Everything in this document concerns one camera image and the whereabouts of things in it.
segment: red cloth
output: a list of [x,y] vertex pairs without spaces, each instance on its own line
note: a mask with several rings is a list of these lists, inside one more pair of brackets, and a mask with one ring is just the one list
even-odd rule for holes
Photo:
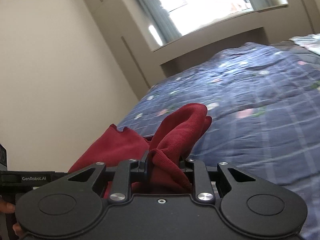
[[[202,104],[188,104],[168,115],[160,124],[151,141],[127,127],[122,132],[112,124],[76,161],[69,172],[95,162],[108,167],[117,166],[126,159],[140,159],[149,149],[148,162],[152,163],[150,186],[166,188],[175,193],[191,191],[185,174],[179,169],[179,158],[187,158],[197,140],[211,125],[207,108]],[[111,183],[105,197],[108,196]]]

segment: finger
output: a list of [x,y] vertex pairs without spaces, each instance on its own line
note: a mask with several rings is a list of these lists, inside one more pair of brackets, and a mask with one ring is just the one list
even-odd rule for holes
[[12,226],[13,231],[16,233],[17,236],[22,237],[24,232],[22,231],[21,226],[16,223]]
[[4,201],[3,199],[0,199],[0,212],[6,213],[6,214],[12,214],[15,211],[15,206],[9,202]]

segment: silver screw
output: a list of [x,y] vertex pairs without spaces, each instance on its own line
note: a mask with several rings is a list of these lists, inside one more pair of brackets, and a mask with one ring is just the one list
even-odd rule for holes
[[110,195],[110,199],[112,199],[113,201],[121,201],[125,199],[125,194],[113,193]]
[[165,200],[165,199],[158,199],[158,203],[159,204],[164,204],[164,203],[166,203],[167,201]]
[[208,192],[200,193],[197,197],[198,197],[198,199],[203,200],[203,201],[209,201],[209,200],[213,199],[213,195]]

